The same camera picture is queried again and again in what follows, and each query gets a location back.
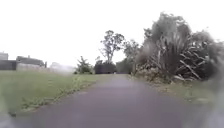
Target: green lawn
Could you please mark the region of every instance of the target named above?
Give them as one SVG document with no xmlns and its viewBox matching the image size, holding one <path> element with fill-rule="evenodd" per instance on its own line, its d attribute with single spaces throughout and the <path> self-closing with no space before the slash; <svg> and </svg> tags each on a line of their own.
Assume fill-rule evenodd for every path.
<svg viewBox="0 0 224 128">
<path fill-rule="evenodd" d="M 105 75 L 59 75 L 44 72 L 0 72 L 0 111 L 34 110 L 83 89 Z"/>
</svg>

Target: roof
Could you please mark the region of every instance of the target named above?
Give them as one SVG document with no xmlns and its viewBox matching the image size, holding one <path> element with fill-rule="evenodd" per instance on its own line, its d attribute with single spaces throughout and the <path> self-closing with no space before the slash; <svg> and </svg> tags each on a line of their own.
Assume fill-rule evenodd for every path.
<svg viewBox="0 0 224 128">
<path fill-rule="evenodd" d="M 34 59 L 34 58 L 17 56 L 16 61 L 23 63 L 23 64 L 33 64 L 33 65 L 44 66 L 44 62 L 42 60 L 38 60 L 38 59 Z"/>
</svg>

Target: tall tree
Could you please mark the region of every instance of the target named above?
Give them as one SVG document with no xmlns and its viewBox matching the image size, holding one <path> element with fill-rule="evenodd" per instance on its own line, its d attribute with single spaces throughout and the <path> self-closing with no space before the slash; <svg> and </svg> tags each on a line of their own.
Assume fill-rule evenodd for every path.
<svg viewBox="0 0 224 128">
<path fill-rule="evenodd" d="M 100 59 L 100 56 L 96 58 L 96 64 L 94 66 L 95 74 L 103 73 L 103 60 Z"/>
<path fill-rule="evenodd" d="M 190 34 L 189 31 L 183 17 L 161 13 L 159 20 L 153 23 L 152 29 L 145 29 L 145 36 L 150 37 L 156 43 L 163 37 L 187 36 Z"/>
<path fill-rule="evenodd" d="M 101 41 L 104 46 L 104 48 L 101 49 L 101 53 L 107 58 L 107 62 L 112 62 L 114 52 L 121 49 L 124 40 L 125 38 L 122 34 L 114 33 L 112 30 L 106 31 L 106 36 L 104 36 L 104 40 Z"/>
<path fill-rule="evenodd" d="M 131 74 L 133 71 L 133 63 L 127 58 L 116 63 L 116 68 L 118 73 Z"/>
<path fill-rule="evenodd" d="M 128 59 L 134 60 L 139 52 L 139 44 L 135 40 L 130 40 L 124 45 L 124 54 Z"/>
</svg>

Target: asphalt path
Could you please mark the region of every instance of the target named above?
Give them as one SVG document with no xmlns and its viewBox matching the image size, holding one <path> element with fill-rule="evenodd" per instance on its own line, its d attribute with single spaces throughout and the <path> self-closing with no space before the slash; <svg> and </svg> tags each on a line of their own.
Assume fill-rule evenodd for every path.
<svg viewBox="0 0 224 128">
<path fill-rule="evenodd" d="M 148 84 L 114 75 L 11 122 L 15 128 L 199 128 L 201 110 Z"/>
</svg>

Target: overcast sky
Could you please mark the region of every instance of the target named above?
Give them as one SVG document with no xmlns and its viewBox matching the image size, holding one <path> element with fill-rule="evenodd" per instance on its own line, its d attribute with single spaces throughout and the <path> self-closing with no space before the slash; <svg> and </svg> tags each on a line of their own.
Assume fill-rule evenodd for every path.
<svg viewBox="0 0 224 128">
<path fill-rule="evenodd" d="M 1 0 L 0 52 L 74 66 L 80 56 L 91 64 L 111 29 L 143 41 L 160 12 L 183 16 L 193 31 L 208 30 L 224 40 L 222 0 Z M 124 55 L 115 54 L 114 61 Z"/>
</svg>

